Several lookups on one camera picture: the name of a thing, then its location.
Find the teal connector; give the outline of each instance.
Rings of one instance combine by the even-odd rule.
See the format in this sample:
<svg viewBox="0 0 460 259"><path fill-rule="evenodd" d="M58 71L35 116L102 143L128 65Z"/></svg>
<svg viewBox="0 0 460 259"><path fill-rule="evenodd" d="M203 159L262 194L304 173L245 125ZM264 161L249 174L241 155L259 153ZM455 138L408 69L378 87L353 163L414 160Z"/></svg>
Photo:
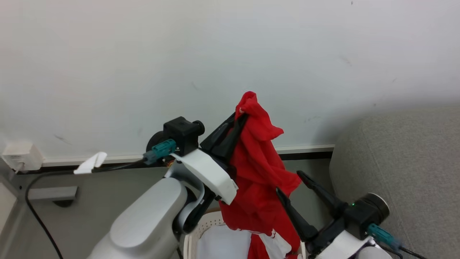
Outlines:
<svg viewBox="0 0 460 259"><path fill-rule="evenodd" d="M176 142L172 139L168 139L158 145L153 146L152 150L144 153L144 163L146 165L151 165L158 159L164 158L174 151L176 151Z"/></svg>
<svg viewBox="0 0 460 259"><path fill-rule="evenodd" d="M372 223L368 226L368 234L378 242L388 245L395 252L399 251L401 242L376 224Z"/></svg>

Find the baseboard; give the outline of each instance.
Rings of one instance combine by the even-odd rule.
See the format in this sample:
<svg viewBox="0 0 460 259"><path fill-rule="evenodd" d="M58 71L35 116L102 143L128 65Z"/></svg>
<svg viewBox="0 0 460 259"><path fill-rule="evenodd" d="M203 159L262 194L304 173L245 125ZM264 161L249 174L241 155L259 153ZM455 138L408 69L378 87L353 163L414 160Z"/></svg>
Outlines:
<svg viewBox="0 0 460 259"><path fill-rule="evenodd" d="M299 153L315 153L315 152L332 152L335 145L311 145L298 147L276 147L276 152L281 154L299 154Z"/></svg>
<svg viewBox="0 0 460 259"><path fill-rule="evenodd" d="M300 154L300 153L317 153L317 152L332 152L334 145L312 145L312 146L298 146L298 147L276 147L278 154ZM135 162L142 158L142 155L128 155L128 156L108 156L105 159L105 164L121 164ZM43 167L54 166L69 166L80 165L88 158L59 158L59 159L45 159Z"/></svg>

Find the power outlet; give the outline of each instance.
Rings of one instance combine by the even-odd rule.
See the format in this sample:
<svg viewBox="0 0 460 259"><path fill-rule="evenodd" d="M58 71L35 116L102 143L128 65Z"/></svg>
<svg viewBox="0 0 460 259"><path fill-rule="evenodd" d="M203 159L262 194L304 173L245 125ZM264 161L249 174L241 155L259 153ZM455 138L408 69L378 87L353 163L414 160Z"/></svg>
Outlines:
<svg viewBox="0 0 460 259"><path fill-rule="evenodd" d="M2 153L2 158L13 170L20 169L21 163L24 163L22 171L38 170L43 163L40 151L30 142L8 145Z"/></svg>

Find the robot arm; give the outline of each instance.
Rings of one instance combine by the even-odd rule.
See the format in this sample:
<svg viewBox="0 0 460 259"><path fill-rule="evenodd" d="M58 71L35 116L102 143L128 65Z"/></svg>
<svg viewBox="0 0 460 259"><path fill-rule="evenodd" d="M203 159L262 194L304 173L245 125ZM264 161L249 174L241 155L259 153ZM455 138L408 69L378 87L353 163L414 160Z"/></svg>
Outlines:
<svg viewBox="0 0 460 259"><path fill-rule="evenodd" d="M230 204L238 187L229 176L234 172L229 161L246 121L243 118L235 122L234 117L222 123L202 142L201 148L197 137L204 128L200 122L190 123L179 117L166 123L162 140L172 139L177 145L175 152L167 153L174 158L173 164L163 179L114 221L88 258L169 259L178 246L178 236L196 227L212 200ZM163 149L164 143L168 142L149 149ZM105 156L96 155L80 169L91 172L104 159ZM198 190L198 197L184 183Z"/></svg>
<svg viewBox="0 0 460 259"><path fill-rule="evenodd" d="M169 259L178 246L178 236L188 234L196 227L212 200L230 204L238 187L230 177L235 176L235 170L229 161L247 119L241 116L240 120L234 121L234 117L232 115L224 121L201 143L201 148L198 147L197 137L204 132L204 127L200 122L191 123L179 117L166 123L163 137L160 138L165 142L148 150L163 150L174 140L177 144L172 148L174 152L158 152L162 154L161 157L155 157L162 159L170 155L174 159L172 166L163 179L114 221L109 233L95 246L89 259ZM101 161L101 157L97 157L96 165L101 165L104 158ZM388 207L385 211L384 208L376 209L360 203L358 210L350 209L348 204L327 193L304 173L298 174L328 205L334 218L331 225L318 232L277 189L301 241L306 243L304 254L308 252L312 258L318 259L346 259L359 251L356 257L359 259L390 259L372 237L363 232L364 225L370 221L377 218L381 223L388 216ZM184 182L199 191L198 197L185 187ZM363 209L366 215L354 213Z"/></svg>

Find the white laundry basket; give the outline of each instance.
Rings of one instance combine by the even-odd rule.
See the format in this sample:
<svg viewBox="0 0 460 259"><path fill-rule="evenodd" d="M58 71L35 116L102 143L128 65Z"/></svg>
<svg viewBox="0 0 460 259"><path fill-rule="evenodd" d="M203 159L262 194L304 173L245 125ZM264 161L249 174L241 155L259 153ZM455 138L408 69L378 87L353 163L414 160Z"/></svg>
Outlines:
<svg viewBox="0 0 460 259"><path fill-rule="evenodd" d="M224 220L222 219L222 213L209 212L203 215L203 217L198 222L196 228L184 239L184 259L197 259L196 258L196 247L198 240L201 238L203 233L212 226L221 226L225 225ZM300 243L300 252L304 259L306 259L306 250L305 244Z"/></svg>

